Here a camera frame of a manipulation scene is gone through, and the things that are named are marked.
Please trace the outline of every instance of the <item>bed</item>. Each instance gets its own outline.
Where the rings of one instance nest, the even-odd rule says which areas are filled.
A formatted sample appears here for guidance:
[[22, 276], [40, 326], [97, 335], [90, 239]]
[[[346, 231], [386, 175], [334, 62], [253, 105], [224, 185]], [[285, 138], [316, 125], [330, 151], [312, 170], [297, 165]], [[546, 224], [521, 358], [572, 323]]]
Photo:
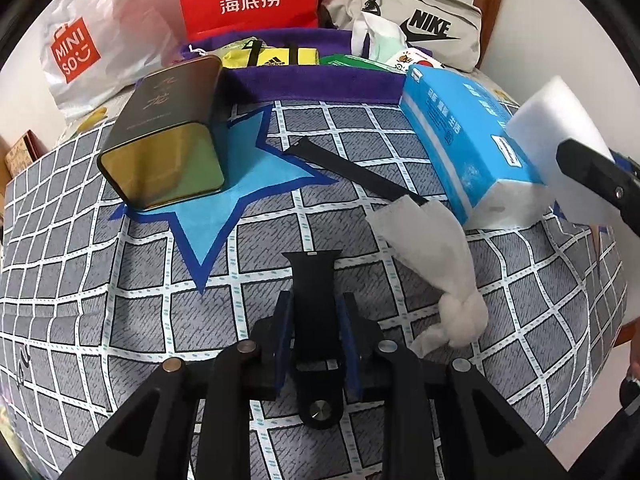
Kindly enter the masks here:
[[[500, 0], [475, 3], [484, 51]], [[472, 76], [516, 111], [480, 71]], [[232, 121], [257, 116], [258, 134], [276, 150], [308, 137], [446, 202], [395, 105], [274, 99], [235, 106]], [[64, 142], [6, 190], [0, 381], [24, 452], [46, 478], [59, 476], [158, 363], [213, 358], [269, 315], [290, 286], [281, 252], [342, 249], [337, 292], [354, 292], [361, 313], [398, 344], [438, 322], [438, 291], [389, 256], [366, 223], [386, 202], [335, 175], [334, 184], [249, 204], [204, 281], [195, 279], [170, 221], [116, 214], [121, 201], [95, 165], [112, 124]], [[548, 441], [584, 402], [622, 323], [626, 281], [614, 234], [550, 210], [530, 228], [473, 231], [467, 240], [489, 326], [467, 348], [428, 358], [468, 358]], [[252, 478], [380, 478], [380, 404], [348, 404], [339, 426], [319, 432], [300, 423], [292, 394], [287, 383], [276, 402], [251, 403]], [[439, 448], [437, 428], [434, 443]]]

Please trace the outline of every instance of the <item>white plastic bag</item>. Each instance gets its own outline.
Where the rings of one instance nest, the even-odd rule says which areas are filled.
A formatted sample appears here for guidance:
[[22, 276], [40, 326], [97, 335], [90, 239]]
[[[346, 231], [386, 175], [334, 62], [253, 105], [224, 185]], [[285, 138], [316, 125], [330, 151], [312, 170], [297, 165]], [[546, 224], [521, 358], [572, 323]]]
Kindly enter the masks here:
[[177, 59], [171, 29], [141, 0], [53, 0], [40, 19], [40, 63], [67, 122]]

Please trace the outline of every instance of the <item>nike logo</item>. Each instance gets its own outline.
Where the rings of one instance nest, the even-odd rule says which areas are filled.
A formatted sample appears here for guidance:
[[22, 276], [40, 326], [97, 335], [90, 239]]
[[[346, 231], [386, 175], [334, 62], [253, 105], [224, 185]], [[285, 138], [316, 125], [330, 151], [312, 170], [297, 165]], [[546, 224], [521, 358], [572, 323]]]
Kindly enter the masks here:
[[[412, 32], [409, 30], [409, 25], [415, 28], [421, 28], [425, 33]], [[459, 40], [460, 38], [447, 36], [447, 31], [450, 26], [451, 22], [447, 20], [443, 20], [434, 14], [415, 9], [414, 15], [410, 19], [404, 20], [400, 25], [400, 29], [406, 35], [407, 41]]]

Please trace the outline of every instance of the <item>adidas logo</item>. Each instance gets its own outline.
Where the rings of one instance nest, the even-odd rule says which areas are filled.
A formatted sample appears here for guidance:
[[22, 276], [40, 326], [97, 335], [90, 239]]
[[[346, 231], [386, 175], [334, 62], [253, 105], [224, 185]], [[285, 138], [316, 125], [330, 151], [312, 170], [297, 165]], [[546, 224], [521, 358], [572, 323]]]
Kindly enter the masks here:
[[265, 65], [284, 65], [286, 64], [284, 61], [278, 59], [277, 56], [273, 56], [270, 60], [264, 63]]

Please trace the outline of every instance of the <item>yellow adidas item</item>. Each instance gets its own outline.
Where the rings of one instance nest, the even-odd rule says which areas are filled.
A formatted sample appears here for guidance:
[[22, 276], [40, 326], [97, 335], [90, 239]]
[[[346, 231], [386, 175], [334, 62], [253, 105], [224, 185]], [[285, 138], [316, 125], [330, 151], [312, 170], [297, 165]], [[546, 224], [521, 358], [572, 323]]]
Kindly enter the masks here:
[[261, 41], [227, 52], [222, 57], [225, 68], [245, 68], [247, 66], [317, 65], [318, 51], [314, 48], [263, 47]]

